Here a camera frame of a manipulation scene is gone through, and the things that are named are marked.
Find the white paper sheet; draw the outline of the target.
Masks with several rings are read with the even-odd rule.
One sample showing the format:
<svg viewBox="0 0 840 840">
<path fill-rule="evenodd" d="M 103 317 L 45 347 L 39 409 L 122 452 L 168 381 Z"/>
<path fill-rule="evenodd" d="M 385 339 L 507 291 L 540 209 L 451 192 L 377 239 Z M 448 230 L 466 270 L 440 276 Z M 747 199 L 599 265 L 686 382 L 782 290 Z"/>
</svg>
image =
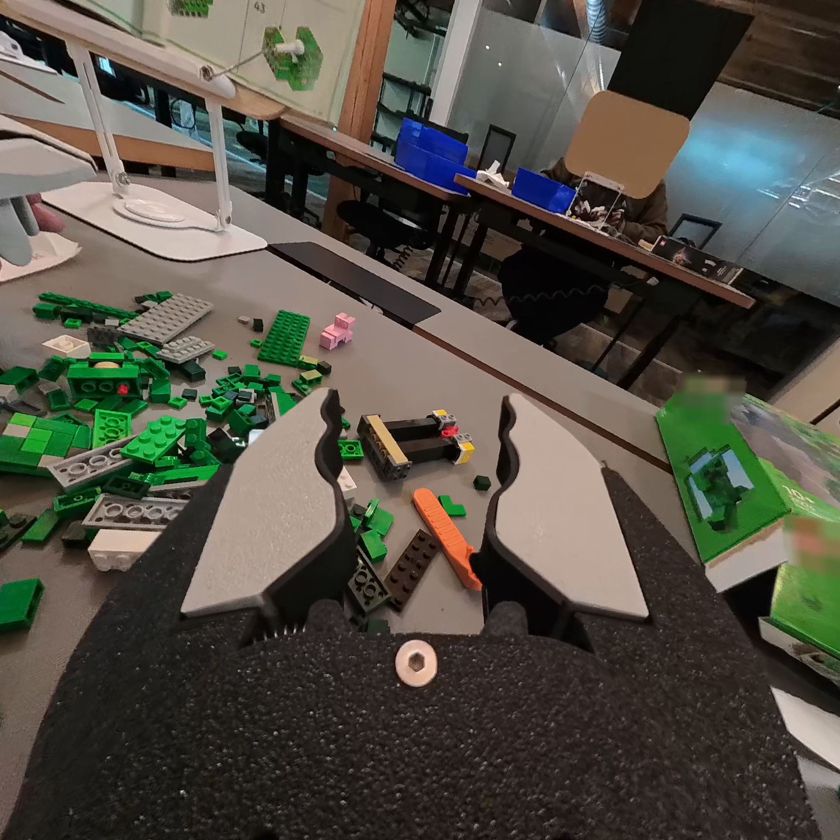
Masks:
<svg viewBox="0 0 840 840">
<path fill-rule="evenodd" d="M 29 239 L 32 245 L 32 259 L 26 266 L 15 266 L 1 260 L 1 283 L 28 277 L 44 270 L 62 265 L 74 259 L 81 247 L 61 234 L 41 232 Z"/>
</svg>

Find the green brick with red stud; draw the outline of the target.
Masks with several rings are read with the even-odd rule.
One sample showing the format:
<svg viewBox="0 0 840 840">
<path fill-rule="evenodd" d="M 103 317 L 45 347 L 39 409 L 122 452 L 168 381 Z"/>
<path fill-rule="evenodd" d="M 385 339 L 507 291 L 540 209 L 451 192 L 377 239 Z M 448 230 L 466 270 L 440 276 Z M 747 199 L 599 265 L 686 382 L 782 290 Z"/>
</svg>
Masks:
<svg viewBox="0 0 840 840">
<path fill-rule="evenodd" d="M 70 393 L 76 400 L 101 400 L 110 396 L 141 398 L 140 368 L 125 362 L 113 367 L 73 364 L 66 370 Z"/>
</svg>

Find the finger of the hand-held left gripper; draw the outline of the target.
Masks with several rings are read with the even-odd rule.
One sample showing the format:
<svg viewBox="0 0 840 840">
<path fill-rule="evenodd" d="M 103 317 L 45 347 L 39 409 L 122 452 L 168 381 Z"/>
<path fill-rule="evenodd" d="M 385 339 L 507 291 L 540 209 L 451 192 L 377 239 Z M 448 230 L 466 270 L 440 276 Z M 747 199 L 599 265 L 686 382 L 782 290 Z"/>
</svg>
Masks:
<svg viewBox="0 0 840 840">
<path fill-rule="evenodd" d="M 1 140 L 1 257 L 26 266 L 33 257 L 30 239 L 39 233 L 28 196 L 48 193 L 96 177 L 90 156 L 67 151 L 34 136 Z"/>
</svg>

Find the black printed box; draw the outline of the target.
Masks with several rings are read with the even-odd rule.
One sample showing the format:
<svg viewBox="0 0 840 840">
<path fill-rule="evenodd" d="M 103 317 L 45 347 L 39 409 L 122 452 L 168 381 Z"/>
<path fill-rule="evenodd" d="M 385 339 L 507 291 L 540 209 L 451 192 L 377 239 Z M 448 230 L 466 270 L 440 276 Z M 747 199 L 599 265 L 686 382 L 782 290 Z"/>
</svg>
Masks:
<svg viewBox="0 0 840 840">
<path fill-rule="evenodd" d="M 709 255 L 689 240 L 660 236 L 650 253 L 676 266 L 724 285 L 731 285 L 744 268 L 725 259 Z"/>
</svg>

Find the large black screen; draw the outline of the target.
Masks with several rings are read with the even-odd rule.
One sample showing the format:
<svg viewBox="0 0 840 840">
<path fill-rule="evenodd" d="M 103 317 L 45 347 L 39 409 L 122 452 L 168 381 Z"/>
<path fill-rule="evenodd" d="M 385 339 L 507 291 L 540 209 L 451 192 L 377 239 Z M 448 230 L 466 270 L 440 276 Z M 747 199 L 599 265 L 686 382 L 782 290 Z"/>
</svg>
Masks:
<svg viewBox="0 0 840 840">
<path fill-rule="evenodd" d="M 754 15 L 700 1 L 643 1 L 607 90 L 693 120 Z"/>
</svg>

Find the building instruction booklet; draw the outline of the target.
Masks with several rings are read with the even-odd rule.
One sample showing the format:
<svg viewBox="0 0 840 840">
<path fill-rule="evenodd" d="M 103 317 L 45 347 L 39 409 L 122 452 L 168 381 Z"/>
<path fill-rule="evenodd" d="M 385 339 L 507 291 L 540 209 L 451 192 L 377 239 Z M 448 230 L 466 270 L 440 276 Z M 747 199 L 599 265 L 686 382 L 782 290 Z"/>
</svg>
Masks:
<svg viewBox="0 0 840 840">
<path fill-rule="evenodd" d="M 290 109 L 334 122 L 364 2 L 134 2 L 140 34 Z"/>
</svg>

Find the clear display case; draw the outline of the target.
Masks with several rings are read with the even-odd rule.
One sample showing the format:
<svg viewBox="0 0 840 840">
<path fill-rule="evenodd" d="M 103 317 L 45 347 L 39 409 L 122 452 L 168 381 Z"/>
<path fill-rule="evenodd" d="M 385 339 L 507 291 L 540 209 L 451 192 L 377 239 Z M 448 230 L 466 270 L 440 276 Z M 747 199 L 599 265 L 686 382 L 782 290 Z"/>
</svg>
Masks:
<svg viewBox="0 0 840 840">
<path fill-rule="evenodd" d="M 619 230 L 626 210 L 624 184 L 587 171 L 564 215 L 597 230 Z"/>
</svg>

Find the small grey studded plate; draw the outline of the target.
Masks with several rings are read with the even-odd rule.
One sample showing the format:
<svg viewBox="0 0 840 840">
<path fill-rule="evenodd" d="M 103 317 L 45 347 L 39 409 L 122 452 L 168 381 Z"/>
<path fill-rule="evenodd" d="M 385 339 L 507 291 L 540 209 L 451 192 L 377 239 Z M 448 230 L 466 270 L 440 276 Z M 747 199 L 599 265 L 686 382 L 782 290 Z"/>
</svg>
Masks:
<svg viewBox="0 0 840 840">
<path fill-rule="evenodd" d="M 184 364 L 215 351 L 215 344 L 196 336 L 186 336 L 163 344 L 157 358 L 170 364 Z"/>
</svg>

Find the large grey studded plate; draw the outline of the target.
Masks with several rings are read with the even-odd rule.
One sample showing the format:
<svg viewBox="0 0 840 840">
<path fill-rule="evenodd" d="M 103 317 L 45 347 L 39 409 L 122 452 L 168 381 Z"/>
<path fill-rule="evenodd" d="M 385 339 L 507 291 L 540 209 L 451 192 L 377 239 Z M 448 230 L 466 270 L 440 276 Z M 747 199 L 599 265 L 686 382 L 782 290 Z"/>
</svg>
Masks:
<svg viewBox="0 0 840 840">
<path fill-rule="evenodd" d="M 176 293 L 157 303 L 117 331 L 132 340 L 162 346 L 181 335 L 214 309 L 210 301 Z"/>
</svg>

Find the pile of small green bricks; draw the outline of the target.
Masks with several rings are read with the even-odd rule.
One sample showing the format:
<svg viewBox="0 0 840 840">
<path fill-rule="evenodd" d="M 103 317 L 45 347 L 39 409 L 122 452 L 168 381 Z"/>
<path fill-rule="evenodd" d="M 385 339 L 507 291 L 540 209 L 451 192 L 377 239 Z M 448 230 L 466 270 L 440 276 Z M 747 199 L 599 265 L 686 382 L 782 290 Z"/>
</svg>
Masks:
<svg viewBox="0 0 840 840">
<path fill-rule="evenodd" d="M 65 546 L 88 549 L 99 529 L 85 528 L 81 522 L 102 493 L 133 499 L 192 499 L 270 422 L 324 384 L 331 371 L 327 361 L 303 353 L 298 367 L 287 367 L 287 384 L 278 371 L 262 371 L 256 361 L 230 365 L 218 378 L 206 382 L 207 364 L 228 360 L 223 350 L 216 348 L 196 360 L 170 364 L 157 358 L 161 346 L 132 340 L 117 331 L 120 325 L 174 294 L 162 290 L 140 295 L 134 299 L 132 310 L 50 291 L 38 294 L 31 311 L 32 322 L 23 324 L 35 329 L 23 344 L 35 351 L 33 360 L 2 365 L 2 427 L 15 413 L 47 418 L 70 415 L 91 427 L 88 451 L 139 435 L 163 414 L 185 420 L 186 432 L 154 465 L 133 460 L 130 474 L 111 476 L 102 486 L 64 492 L 51 474 L 27 476 L 50 483 L 47 504 L 38 513 L 2 507 L 2 553 L 20 543 L 40 546 L 58 530 L 64 530 L 61 541 Z M 240 322 L 256 333 L 249 347 L 258 353 L 265 338 L 263 322 L 247 318 L 240 318 Z M 89 342 L 90 358 L 63 359 L 41 346 L 63 334 Z M 125 362 L 140 368 L 141 398 L 117 395 L 76 400 L 71 395 L 66 379 L 71 365 L 87 363 L 104 368 Z M 3 481 L 17 477 L 26 476 L 2 473 Z"/>
</svg>

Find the blue storage bin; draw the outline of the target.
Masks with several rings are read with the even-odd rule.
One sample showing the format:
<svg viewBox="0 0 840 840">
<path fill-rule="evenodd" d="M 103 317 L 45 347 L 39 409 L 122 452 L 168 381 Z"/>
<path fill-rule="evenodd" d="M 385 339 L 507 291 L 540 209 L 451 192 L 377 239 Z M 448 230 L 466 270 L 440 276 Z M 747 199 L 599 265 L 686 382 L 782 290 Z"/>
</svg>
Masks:
<svg viewBox="0 0 840 840">
<path fill-rule="evenodd" d="M 468 152 L 466 143 L 419 121 L 404 119 L 396 140 L 395 166 L 421 181 L 467 195 L 455 177 L 475 175 L 466 167 Z"/>
<path fill-rule="evenodd" d="M 511 195 L 551 214 L 569 210 L 577 190 L 541 173 L 519 167 L 511 186 Z"/>
</svg>

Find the grey long brick with holes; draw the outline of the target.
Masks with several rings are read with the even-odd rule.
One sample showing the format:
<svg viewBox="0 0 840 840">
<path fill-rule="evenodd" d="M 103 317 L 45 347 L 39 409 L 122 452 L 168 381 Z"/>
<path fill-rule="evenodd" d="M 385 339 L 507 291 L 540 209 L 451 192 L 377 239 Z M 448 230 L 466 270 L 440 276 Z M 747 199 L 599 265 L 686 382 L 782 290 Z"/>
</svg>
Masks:
<svg viewBox="0 0 840 840">
<path fill-rule="evenodd" d="M 110 445 L 73 455 L 49 465 L 47 469 L 64 492 L 90 486 L 101 487 L 111 476 L 130 474 L 133 471 L 132 459 L 122 457 L 121 451 L 137 437 L 135 434 L 111 442 Z"/>
<path fill-rule="evenodd" d="M 180 516 L 188 502 L 161 497 L 133 499 L 101 493 L 81 524 L 99 530 L 164 531 Z"/>
</svg>

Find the white wooden book stand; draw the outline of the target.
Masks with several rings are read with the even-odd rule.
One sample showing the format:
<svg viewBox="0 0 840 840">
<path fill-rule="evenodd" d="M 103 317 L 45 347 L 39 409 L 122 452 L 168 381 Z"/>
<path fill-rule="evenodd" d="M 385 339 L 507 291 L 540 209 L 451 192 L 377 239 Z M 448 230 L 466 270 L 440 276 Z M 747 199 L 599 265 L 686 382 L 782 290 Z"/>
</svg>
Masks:
<svg viewBox="0 0 840 840">
<path fill-rule="evenodd" d="M 182 49 L 140 34 L 134 2 L 2 2 L 2 13 L 64 41 L 98 136 L 107 181 L 41 193 L 48 205 L 164 259 L 198 262 L 262 250 L 266 241 L 233 224 L 223 110 L 272 119 L 292 110 L 232 80 Z M 132 183 L 103 119 L 93 55 L 190 92 L 209 118 L 217 209 L 209 213 L 160 189 Z"/>
</svg>

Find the orange brick separator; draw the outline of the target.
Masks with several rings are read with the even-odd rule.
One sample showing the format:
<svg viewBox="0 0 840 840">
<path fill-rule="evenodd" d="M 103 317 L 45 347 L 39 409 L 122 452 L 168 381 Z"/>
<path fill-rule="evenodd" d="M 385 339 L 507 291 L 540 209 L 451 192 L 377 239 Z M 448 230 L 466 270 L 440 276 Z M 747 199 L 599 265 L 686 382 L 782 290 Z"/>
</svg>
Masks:
<svg viewBox="0 0 840 840">
<path fill-rule="evenodd" d="M 476 549 L 467 542 L 433 492 L 426 488 L 415 490 L 413 504 L 427 529 L 440 544 L 461 584 L 472 591 L 481 591 L 482 583 L 471 565 Z"/>
</svg>

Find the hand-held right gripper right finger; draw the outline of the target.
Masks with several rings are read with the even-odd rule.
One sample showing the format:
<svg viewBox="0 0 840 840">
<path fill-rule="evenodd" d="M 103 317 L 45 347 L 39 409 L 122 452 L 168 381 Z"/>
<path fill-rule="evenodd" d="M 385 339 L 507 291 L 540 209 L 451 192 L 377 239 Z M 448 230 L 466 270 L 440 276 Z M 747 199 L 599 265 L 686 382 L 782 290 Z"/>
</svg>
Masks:
<svg viewBox="0 0 840 840">
<path fill-rule="evenodd" d="M 563 634 L 573 616 L 643 623 L 643 588 L 602 463 L 524 395 L 502 399 L 498 489 L 470 557 L 485 619 L 519 604 L 531 634 Z"/>
</svg>

